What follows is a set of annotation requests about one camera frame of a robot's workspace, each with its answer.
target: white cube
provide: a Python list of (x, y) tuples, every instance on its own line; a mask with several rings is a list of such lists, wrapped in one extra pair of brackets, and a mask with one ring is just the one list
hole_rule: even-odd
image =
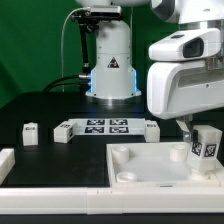
[(64, 121), (54, 129), (54, 142), (68, 143), (75, 135), (77, 124)]
[(198, 141), (192, 143), (188, 164), (200, 172), (214, 170), (222, 131), (209, 125), (196, 125), (193, 129), (198, 131)]
[(0, 152), (0, 184), (15, 165), (14, 149), (2, 149)]
[(145, 122), (145, 141), (160, 142), (160, 128), (156, 121)]
[(23, 126), (23, 145), (38, 145), (38, 124), (29, 123)]

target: warning sticker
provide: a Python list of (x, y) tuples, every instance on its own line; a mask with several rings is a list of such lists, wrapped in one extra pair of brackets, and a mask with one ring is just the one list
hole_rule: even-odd
[(108, 68), (119, 68), (119, 65), (115, 59), (115, 57), (112, 58), (110, 61), (110, 64), (107, 66)]

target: white robot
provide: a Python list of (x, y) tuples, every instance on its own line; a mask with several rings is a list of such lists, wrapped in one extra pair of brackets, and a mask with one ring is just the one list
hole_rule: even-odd
[[(138, 6), (150, 0), (76, 0), (90, 13), (121, 13), (115, 6)], [(131, 33), (121, 21), (101, 21), (96, 31), (97, 63), (91, 71), (91, 88), (86, 95), (103, 104), (130, 102), (141, 95), (136, 71), (131, 65)]]
[(149, 111), (162, 119), (224, 106), (224, 1), (152, 0), (162, 20), (179, 31), (153, 44), (149, 56)]

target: black cable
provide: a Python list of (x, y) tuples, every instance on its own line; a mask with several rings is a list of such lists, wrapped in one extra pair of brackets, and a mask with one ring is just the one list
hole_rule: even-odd
[(86, 25), (79, 24), (79, 31), (80, 31), (81, 46), (82, 46), (82, 61), (83, 61), (82, 72), (89, 73), (90, 66), (89, 66), (89, 57), (88, 57), (88, 49), (87, 49), (87, 42), (86, 42)]
[(54, 84), (57, 84), (59, 82), (62, 82), (62, 81), (65, 81), (65, 80), (69, 80), (69, 79), (75, 79), (75, 78), (79, 78), (78, 75), (70, 75), (70, 76), (66, 76), (66, 77), (63, 77), (63, 78), (60, 78), (60, 79), (56, 79), (55, 81), (51, 82), (49, 85), (47, 85), (43, 90), (42, 92), (47, 92), (47, 90), (49, 88), (51, 88), (51, 86), (53, 86)]
[(48, 89), (46, 89), (45, 92), (50, 92), (51, 89), (58, 87), (58, 86), (69, 86), (69, 85), (80, 85), (79, 82), (70, 82), (70, 83), (58, 83), (58, 84), (54, 84), (51, 87), (49, 87)]

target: metal bracket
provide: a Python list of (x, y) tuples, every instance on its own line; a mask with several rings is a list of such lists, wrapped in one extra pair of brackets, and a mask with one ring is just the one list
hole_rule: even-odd
[(191, 126), (191, 121), (193, 120), (193, 115), (186, 115), (178, 117), (176, 119), (177, 124), (183, 131), (183, 141), (190, 143), (193, 141), (193, 128)]

